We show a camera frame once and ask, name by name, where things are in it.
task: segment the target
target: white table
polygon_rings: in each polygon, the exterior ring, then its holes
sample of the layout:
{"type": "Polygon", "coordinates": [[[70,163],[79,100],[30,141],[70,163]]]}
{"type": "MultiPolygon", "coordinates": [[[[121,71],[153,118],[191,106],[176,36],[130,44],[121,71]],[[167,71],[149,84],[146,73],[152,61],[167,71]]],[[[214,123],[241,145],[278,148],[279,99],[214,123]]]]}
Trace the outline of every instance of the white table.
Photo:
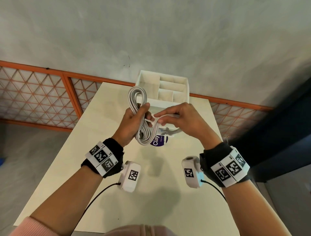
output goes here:
{"type": "MultiPolygon", "coordinates": [[[[55,160],[34,191],[14,225],[29,216],[45,199],[72,176],[98,141],[111,137],[128,107],[130,87],[103,83],[55,160]]],[[[220,136],[207,99],[190,103],[220,136]]],[[[116,186],[106,190],[88,209],[76,230],[105,233],[127,224],[165,225],[177,235],[239,235],[228,205],[211,186],[200,189],[186,184],[181,160],[203,151],[198,140],[179,133],[162,147],[141,146],[134,139],[124,148],[124,162],[142,166],[133,193],[116,186]]],[[[95,195],[116,183],[119,174],[104,179],[95,195]]]]}

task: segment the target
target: black wrist strap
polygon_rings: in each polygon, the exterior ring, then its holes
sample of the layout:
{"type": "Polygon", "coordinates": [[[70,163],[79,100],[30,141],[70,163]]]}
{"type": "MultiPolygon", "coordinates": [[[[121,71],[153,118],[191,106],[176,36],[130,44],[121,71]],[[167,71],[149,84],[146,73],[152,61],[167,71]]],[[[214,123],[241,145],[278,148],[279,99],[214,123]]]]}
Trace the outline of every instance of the black wrist strap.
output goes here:
{"type": "MultiPolygon", "coordinates": [[[[204,150],[203,153],[200,154],[200,165],[203,169],[204,174],[213,182],[215,182],[219,187],[224,187],[224,184],[220,181],[214,171],[211,169],[213,165],[220,162],[226,156],[230,154],[232,148],[227,143],[220,143],[216,147],[210,150],[204,150]]],[[[238,183],[249,180],[249,176],[246,175],[243,179],[241,179],[238,183]]]]}
{"type": "MultiPolygon", "coordinates": [[[[122,169],[122,164],[123,164],[123,147],[113,138],[109,138],[106,139],[105,141],[103,141],[103,144],[105,146],[107,146],[107,148],[109,148],[109,150],[114,154],[114,156],[116,157],[116,159],[118,160],[118,163],[111,168],[111,170],[109,170],[109,172],[107,172],[103,178],[106,178],[108,176],[117,174],[121,171],[122,169]]],[[[92,163],[88,160],[85,159],[82,164],[82,166],[87,166],[89,167],[94,173],[99,174],[98,171],[96,170],[96,168],[92,165],[92,163]]]]}

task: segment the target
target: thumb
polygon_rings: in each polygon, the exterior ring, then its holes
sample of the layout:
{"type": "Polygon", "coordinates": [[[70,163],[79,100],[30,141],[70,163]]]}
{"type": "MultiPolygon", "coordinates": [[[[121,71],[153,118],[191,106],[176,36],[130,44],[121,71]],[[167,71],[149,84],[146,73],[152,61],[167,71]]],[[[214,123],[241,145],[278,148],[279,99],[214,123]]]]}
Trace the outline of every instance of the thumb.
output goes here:
{"type": "Polygon", "coordinates": [[[158,120],[158,123],[160,123],[160,124],[173,124],[173,125],[175,125],[175,127],[179,127],[178,126],[179,118],[176,118],[173,116],[164,116],[158,120]]]}
{"type": "Polygon", "coordinates": [[[146,103],[143,106],[141,106],[138,111],[137,114],[134,117],[137,117],[138,119],[141,119],[142,117],[145,116],[146,112],[149,110],[150,108],[150,103],[146,103]]]}

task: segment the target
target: black cable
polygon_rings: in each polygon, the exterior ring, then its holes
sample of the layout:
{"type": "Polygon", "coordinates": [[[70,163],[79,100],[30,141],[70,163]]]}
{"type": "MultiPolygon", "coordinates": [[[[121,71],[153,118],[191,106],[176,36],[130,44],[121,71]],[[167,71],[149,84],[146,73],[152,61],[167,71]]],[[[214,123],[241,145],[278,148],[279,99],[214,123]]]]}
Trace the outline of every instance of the black cable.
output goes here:
{"type": "Polygon", "coordinates": [[[83,214],[82,214],[80,220],[82,219],[82,217],[84,216],[85,212],[86,212],[87,209],[90,207],[90,205],[96,200],[96,198],[97,198],[99,195],[101,195],[106,189],[110,188],[110,187],[113,186],[113,185],[121,185],[121,183],[114,183],[114,184],[111,184],[111,185],[109,185],[107,188],[105,188],[103,191],[101,191],[99,194],[97,194],[97,196],[94,197],[94,199],[90,202],[90,204],[85,208],[85,210],[84,210],[84,212],[83,212],[83,214]]]}
{"type": "Polygon", "coordinates": [[[222,194],[222,192],[220,192],[219,189],[216,188],[214,185],[212,185],[211,183],[209,183],[209,182],[207,182],[207,181],[205,181],[205,180],[202,180],[202,179],[201,179],[201,182],[207,183],[207,184],[209,184],[210,186],[213,186],[213,188],[215,188],[215,189],[222,195],[222,197],[224,198],[224,200],[227,201],[226,198],[224,197],[224,195],[222,194]]]}

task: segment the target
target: coiled cable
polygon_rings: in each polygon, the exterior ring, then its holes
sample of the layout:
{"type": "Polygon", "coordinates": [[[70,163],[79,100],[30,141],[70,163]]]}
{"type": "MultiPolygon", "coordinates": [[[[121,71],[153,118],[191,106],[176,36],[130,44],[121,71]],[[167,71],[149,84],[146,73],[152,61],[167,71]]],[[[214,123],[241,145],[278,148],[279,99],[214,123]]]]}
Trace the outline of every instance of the coiled cable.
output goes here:
{"type": "MultiPolygon", "coordinates": [[[[136,101],[138,95],[142,96],[141,106],[146,104],[147,93],[142,87],[134,86],[128,92],[128,103],[129,103],[130,108],[134,114],[137,114],[138,109],[139,109],[137,101],[136,101]]],[[[179,115],[176,115],[176,114],[167,114],[167,115],[163,115],[161,117],[164,117],[164,116],[173,116],[176,118],[179,117],[179,115]]],[[[137,142],[140,145],[144,145],[144,146],[150,144],[156,136],[159,125],[160,125],[159,123],[156,123],[153,126],[153,130],[151,132],[151,130],[149,129],[149,126],[147,124],[147,121],[143,117],[142,121],[140,123],[139,129],[138,129],[137,133],[135,134],[135,139],[137,140],[137,142]]],[[[163,134],[176,134],[176,133],[181,132],[181,129],[176,129],[176,130],[172,131],[172,130],[169,130],[168,128],[166,128],[165,130],[162,130],[162,132],[163,132],[163,134]]]]}

